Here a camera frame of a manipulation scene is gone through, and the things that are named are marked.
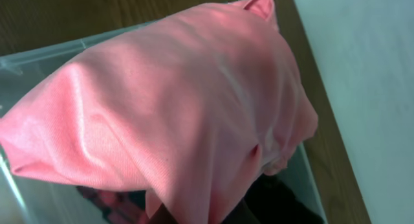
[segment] plastic container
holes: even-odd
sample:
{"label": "plastic container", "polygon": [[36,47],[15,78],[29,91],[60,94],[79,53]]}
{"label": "plastic container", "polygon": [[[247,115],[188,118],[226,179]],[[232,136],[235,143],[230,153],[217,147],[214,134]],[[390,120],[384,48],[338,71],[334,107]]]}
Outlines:
{"label": "plastic container", "polygon": [[[0,117],[57,68],[88,47],[149,23],[0,57]],[[106,223],[101,212],[73,186],[15,177],[0,155],[0,223]],[[308,208],[325,215],[303,146],[279,177]]]}

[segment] dark fabric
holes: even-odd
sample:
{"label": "dark fabric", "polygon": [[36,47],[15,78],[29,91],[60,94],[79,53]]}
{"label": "dark fabric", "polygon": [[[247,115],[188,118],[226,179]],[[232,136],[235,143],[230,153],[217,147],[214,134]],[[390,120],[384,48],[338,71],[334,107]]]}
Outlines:
{"label": "dark fabric", "polygon": [[102,216],[110,224],[144,224],[145,191],[110,192],[76,187],[79,193],[102,211]]}
{"label": "dark fabric", "polygon": [[[145,191],[109,192],[82,186],[77,189],[102,211],[103,218],[110,224],[143,224],[148,221]],[[293,192],[276,176],[262,175],[223,223],[323,224],[323,220],[297,201]]]}
{"label": "dark fabric", "polygon": [[293,191],[276,176],[262,175],[245,201],[262,224],[323,224],[323,219],[296,200]]}

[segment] pink shirt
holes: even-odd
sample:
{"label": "pink shirt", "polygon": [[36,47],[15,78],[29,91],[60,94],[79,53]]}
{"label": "pink shirt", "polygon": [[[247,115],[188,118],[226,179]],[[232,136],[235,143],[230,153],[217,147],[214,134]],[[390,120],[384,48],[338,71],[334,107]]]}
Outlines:
{"label": "pink shirt", "polygon": [[148,190],[179,223],[218,223],[315,132],[273,0],[203,4],[74,57],[0,121],[16,175]]}

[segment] plaid fabric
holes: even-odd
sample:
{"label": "plaid fabric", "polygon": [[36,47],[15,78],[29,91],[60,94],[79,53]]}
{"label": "plaid fabric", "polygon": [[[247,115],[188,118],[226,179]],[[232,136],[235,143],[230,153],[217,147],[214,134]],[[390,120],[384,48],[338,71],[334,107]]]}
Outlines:
{"label": "plaid fabric", "polygon": [[145,191],[110,192],[83,186],[76,187],[83,198],[98,207],[103,218],[110,224],[144,224],[148,222],[145,213]]}

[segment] wooden table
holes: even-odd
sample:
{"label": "wooden table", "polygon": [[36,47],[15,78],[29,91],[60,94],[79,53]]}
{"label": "wooden table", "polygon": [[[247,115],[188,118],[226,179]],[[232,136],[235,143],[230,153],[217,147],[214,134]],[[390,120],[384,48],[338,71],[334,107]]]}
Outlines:
{"label": "wooden table", "polygon": [[[0,0],[0,56],[160,19],[205,2],[236,0]],[[328,222],[371,223],[293,0],[276,0],[319,128],[305,149]]]}

